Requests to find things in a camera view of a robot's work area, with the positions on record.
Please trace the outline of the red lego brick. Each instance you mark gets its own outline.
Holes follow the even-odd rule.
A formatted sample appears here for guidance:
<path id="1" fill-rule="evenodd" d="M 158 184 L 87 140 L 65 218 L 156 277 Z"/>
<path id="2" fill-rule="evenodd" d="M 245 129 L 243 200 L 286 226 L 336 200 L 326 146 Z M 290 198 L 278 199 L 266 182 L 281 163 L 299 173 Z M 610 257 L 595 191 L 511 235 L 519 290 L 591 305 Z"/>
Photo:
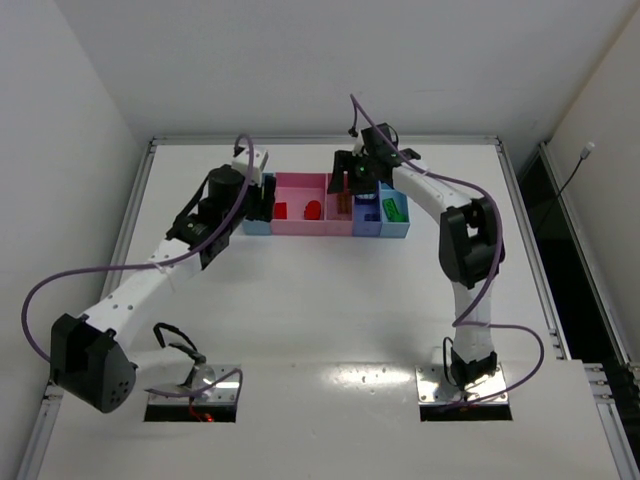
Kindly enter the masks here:
<path id="1" fill-rule="evenodd" d="M 287 220 L 288 219 L 288 205 L 286 202 L 276 202 L 274 204 L 274 220 Z"/>

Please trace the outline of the tan lego brick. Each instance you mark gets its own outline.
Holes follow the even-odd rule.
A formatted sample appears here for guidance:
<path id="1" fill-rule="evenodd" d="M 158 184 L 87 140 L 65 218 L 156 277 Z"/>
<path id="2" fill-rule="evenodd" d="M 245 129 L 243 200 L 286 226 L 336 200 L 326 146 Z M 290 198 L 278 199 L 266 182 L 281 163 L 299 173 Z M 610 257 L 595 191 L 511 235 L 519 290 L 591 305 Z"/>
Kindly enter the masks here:
<path id="1" fill-rule="evenodd" d="M 351 214 L 351 196 L 347 193 L 340 193 L 336 196 L 336 212 L 338 215 Z"/>

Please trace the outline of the red apple lego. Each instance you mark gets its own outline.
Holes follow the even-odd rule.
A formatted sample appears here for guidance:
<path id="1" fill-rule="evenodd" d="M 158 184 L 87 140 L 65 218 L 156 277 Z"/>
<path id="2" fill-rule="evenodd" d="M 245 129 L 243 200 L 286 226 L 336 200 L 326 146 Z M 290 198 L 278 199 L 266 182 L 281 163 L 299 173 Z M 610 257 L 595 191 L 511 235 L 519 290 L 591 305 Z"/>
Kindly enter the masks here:
<path id="1" fill-rule="evenodd" d="M 304 208 L 303 218 L 307 221 L 321 220 L 322 203 L 317 200 L 309 201 Z"/>

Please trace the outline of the green lego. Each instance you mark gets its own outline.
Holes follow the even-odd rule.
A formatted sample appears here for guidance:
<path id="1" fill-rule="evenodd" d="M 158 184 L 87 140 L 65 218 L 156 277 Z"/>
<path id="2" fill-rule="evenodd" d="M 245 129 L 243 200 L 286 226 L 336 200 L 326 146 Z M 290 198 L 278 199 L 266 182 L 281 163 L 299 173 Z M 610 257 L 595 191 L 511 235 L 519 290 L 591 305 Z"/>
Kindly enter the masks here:
<path id="1" fill-rule="evenodd" d="M 405 215 L 398 208 L 393 198 L 383 199 L 382 207 L 389 222 L 404 223 L 406 221 Z"/>

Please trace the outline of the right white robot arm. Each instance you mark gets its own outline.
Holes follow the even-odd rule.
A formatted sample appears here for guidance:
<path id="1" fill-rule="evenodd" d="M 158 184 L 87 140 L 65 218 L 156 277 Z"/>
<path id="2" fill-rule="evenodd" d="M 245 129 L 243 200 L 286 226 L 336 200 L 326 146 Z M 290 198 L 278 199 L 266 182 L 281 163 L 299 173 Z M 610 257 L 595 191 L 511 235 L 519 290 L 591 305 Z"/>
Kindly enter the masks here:
<path id="1" fill-rule="evenodd" d="M 438 259 L 455 301 L 447 376 L 462 390 L 497 368 L 490 331 L 491 288 L 504 247 L 496 208 L 486 195 L 473 198 L 450 180 L 408 165 L 420 155 L 410 148 L 400 150 L 386 123 L 362 130 L 351 127 L 349 135 L 354 146 L 334 153 L 327 192 L 371 195 L 385 184 L 411 199 L 439 226 Z"/>

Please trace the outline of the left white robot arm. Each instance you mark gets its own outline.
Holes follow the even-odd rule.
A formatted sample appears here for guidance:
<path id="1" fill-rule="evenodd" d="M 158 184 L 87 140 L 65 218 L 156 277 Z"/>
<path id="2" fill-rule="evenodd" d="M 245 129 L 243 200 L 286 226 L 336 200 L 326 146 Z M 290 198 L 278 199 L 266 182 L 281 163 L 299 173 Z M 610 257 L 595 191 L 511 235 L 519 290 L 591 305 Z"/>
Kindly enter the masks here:
<path id="1" fill-rule="evenodd" d="M 243 220 L 271 220 L 275 193 L 272 175 L 230 165 L 210 171 L 143 270 L 79 317 L 65 314 L 54 323 L 51 381 L 102 413 L 120 407 L 135 388 L 189 399 L 213 390 L 214 371 L 192 341 L 162 341 L 137 354 L 129 348 L 160 302 L 206 269 Z"/>

